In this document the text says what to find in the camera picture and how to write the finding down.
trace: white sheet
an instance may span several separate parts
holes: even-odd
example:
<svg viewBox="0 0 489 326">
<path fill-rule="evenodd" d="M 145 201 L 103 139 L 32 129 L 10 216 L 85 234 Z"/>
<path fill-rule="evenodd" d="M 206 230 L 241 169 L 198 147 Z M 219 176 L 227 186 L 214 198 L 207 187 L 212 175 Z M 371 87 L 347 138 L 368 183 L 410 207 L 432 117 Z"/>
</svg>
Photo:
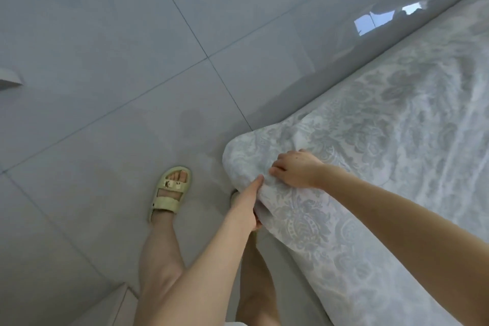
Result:
<svg viewBox="0 0 489 326">
<path fill-rule="evenodd" d="M 462 1 L 310 107 L 228 144 L 235 186 L 266 175 L 258 215 L 336 326 L 458 324 L 336 200 L 266 171 L 307 148 L 489 241 L 489 0 Z"/>
</svg>

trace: tile floor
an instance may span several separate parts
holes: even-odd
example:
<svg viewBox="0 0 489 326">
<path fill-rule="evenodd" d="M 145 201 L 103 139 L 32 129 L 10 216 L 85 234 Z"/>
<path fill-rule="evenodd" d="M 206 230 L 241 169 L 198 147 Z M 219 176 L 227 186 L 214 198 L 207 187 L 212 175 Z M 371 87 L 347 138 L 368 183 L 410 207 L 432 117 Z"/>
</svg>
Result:
<svg viewBox="0 0 489 326">
<path fill-rule="evenodd" d="M 2 324 L 63 325 L 118 283 L 137 290 L 154 184 L 175 164 L 194 172 L 175 222 L 190 263 L 227 210 L 229 140 L 456 1 L 0 0 L 0 67 L 24 82 L 0 92 Z M 284 247 L 259 245 L 284 325 L 328 324 Z"/>
</svg>

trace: leg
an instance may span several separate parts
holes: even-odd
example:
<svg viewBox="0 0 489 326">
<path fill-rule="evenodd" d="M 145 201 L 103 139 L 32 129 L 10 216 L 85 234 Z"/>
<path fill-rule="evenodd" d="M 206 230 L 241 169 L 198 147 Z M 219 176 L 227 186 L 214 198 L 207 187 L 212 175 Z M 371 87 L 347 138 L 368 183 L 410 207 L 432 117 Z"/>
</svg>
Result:
<svg viewBox="0 0 489 326">
<path fill-rule="evenodd" d="M 248 326 L 280 326 L 272 276 L 252 232 L 241 262 L 241 290 L 236 321 Z"/>
<path fill-rule="evenodd" d="M 184 171 L 172 174 L 168 179 L 186 182 Z M 180 199 L 181 193 L 160 189 L 158 196 Z M 141 296 L 134 319 L 134 326 L 145 326 L 163 302 L 165 294 L 183 273 L 185 267 L 179 244 L 173 230 L 174 213 L 155 211 L 151 218 L 152 230 L 144 243 L 139 260 Z"/>
</svg>

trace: hand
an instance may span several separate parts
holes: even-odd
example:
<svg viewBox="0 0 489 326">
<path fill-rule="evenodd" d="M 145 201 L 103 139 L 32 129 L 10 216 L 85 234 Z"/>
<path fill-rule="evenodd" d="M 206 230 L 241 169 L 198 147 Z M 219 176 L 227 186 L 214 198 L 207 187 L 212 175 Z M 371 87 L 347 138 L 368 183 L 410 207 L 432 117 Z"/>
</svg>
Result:
<svg viewBox="0 0 489 326">
<path fill-rule="evenodd" d="M 253 211 L 253 207 L 255 205 L 258 190 L 262 186 L 264 180 L 265 177 L 261 174 L 256 177 L 256 179 L 251 182 L 238 197 L 236 197 L 236 201 L 228 213 L 230 217 L 243 221 L 251 228 L 250 231 L 258 230 L 262 226 Z"/>
<path fill-rule="evenodd" d="M 278 155 L 268 172 L 291 187 L 319 188 L 324 168 L 321 160 L 300 149 Z"/>
</svg>

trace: light green sandal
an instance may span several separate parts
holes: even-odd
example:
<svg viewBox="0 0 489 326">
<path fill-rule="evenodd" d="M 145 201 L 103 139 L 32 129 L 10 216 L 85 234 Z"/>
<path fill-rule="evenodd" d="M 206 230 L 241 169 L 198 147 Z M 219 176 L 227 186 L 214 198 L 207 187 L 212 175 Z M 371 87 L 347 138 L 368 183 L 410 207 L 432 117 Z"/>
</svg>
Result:
<svg viewBox="0 0 489 326">
<path fill-rule="evenodd" d="M 175 173 L 176 171 L 185 171 L 187 173 L 187 181 L 172 181 L 170 179 L 166 179 L 167 176 Z M 151 216 L 155 210 L 168 210 L 170 212 L 177 213 L 180 209 L 180 205 L 185 198 L 185 195 L 190 188 L 190 183 L 192 182 L 192 172 L 186 167 L 174 167 L 170 170 L 167 170 L 159 180 L 156 185 L 155 196 L 153 198 L 153 204 L 151 205 L 149 222 L 151 223 Z M 174 198 L 168 196 L 160 196 L 158 197 L 158 190 L 165 189 L 167 191 L 180 192 L 182 196 L 179 200 L 175 200 Z"/>
</svg>

